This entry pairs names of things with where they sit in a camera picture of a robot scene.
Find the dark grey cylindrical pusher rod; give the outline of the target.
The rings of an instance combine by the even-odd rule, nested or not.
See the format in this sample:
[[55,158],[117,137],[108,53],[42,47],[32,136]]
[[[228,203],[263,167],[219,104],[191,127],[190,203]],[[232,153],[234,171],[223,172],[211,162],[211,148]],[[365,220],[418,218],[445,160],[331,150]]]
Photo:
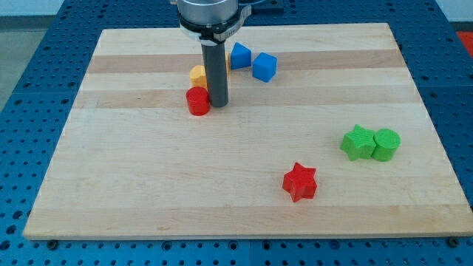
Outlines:
[[228,104],[228,78],[225,57],[225,43],[215,46],[201,45],[208,86],[208,96],[213,107]]

